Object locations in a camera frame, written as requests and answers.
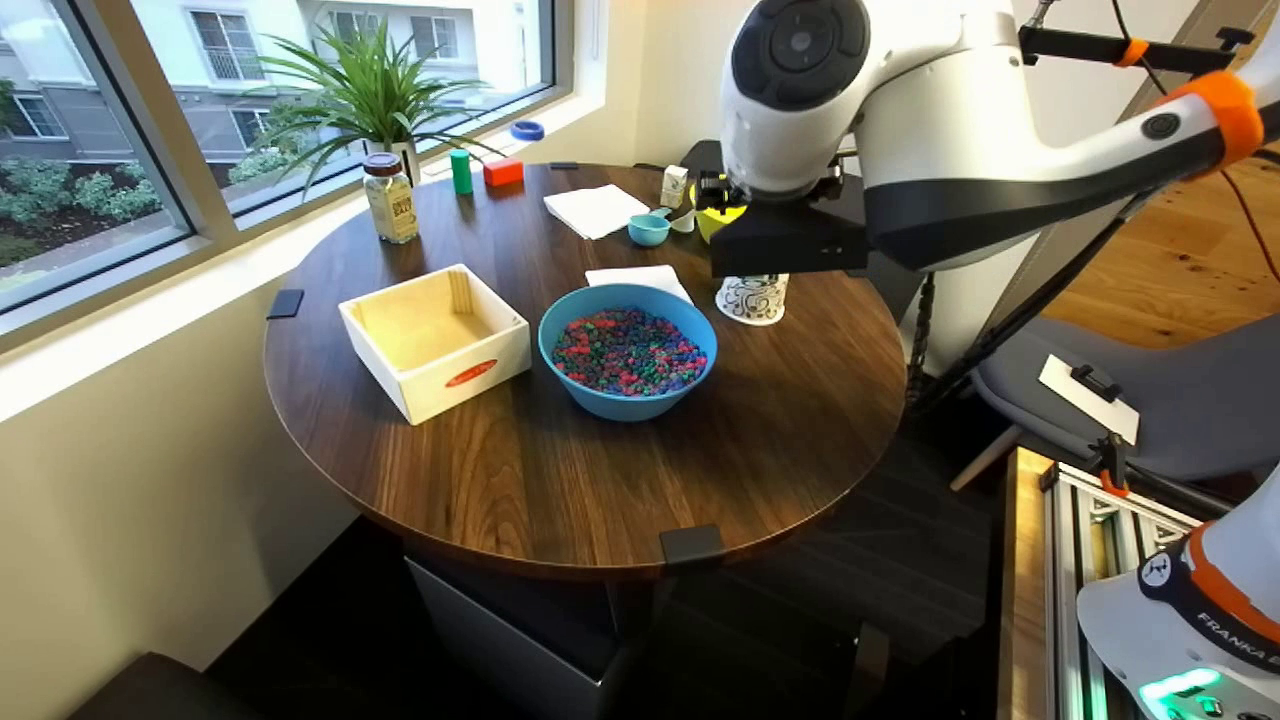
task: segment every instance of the window frame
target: window frame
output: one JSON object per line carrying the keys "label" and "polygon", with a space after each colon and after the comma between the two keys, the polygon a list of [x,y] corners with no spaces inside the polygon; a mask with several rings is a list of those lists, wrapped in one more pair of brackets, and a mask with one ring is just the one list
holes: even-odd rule
{"label": "window frame", "polygon": [[[546,0],[545,29],[550,51],[545,51],[545,93],[526,93],[459,133],[483,133],[486,125],[513,119],[517,113],[531,113],[546,99],[570,93],[570,4]],[[163,244],[153,244],[133,258],[104,258],[104,268],[22,298],[16,304],[0,304],[0,358],[67,326],[83,319],[115,299],[141,298],[170,278],[182,278],[217,258],[228,258],[252,241],[278,234],[283,225],[312,216],[314,209],[350,196],[360,187],[360,173],[338,173],[331,181],[312,185],[309,193],[287,193],[260,209],[231,212],[222,187],[205,164],[205,152],[182,119],[175,90],[168,84],[153,40],[141,29],[137,9],[122,4],[80,4],[80,0],[46,0],[46,9],[67,26],[76,51],[83,55],[101,93],[115,97],[141,136],[141,168],[153,177],[160,206],[175,212],[189,228]]]}

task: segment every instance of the cup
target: cup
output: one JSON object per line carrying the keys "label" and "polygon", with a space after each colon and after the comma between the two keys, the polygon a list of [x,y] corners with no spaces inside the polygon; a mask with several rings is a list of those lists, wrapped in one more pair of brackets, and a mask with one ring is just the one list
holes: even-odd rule
{"label": "cup", "polygon": [[716,308],[735,326],[774,326],[788,311],[788,273],[772,278],[725,278]]}

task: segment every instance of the wooden floor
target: wooden floor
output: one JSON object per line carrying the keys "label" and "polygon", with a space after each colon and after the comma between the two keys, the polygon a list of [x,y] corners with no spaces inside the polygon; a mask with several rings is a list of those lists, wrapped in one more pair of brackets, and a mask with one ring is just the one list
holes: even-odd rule
{"label": "wooden floor", "polygon": [[[1239,160],[1228,173],[1280,260],[1280,164]],[[1218,173],[1152,196],[1045,308],[1143,347],[1177,347],[1273,311],[1280,311],[1280,280]]]}

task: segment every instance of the red object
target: red object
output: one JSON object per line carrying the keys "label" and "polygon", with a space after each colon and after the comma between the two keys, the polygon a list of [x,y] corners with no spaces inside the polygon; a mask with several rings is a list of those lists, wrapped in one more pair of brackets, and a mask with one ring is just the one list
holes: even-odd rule
{"label": "red object", "polygon": [[464,374],[456,374],[445,388],[459,388],[459,386],[473,386],[477,378],[493,374],[494,361],[480,361]]}
{"label": "red object", "polygon": [[483,164],[483,187],[521,187],[525,185],[525,164],[521,160],[493,160]]}

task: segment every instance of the black chair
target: black chair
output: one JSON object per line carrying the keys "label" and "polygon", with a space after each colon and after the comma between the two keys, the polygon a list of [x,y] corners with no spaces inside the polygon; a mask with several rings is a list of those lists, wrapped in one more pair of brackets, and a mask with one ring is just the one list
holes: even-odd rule
{"label": "black chair", "polygon": [[228,698],[197,668],[141,653],[104,689],[95,689],[67,720],[252,720],[256,713]]}
{"label": "black chair", "polygon": [[1058,319],[1033,319],[973,374],[985,404],[1011,419],[1011,432],[1001,436],[1005,448],[1024,442],[1095,469],[1108,430],[1041,386],[1046,358],[1089,370],[1139,411],[1125,472],[1204,488],[1280,465],[1280,315],[1185,347],[1130,347]]}

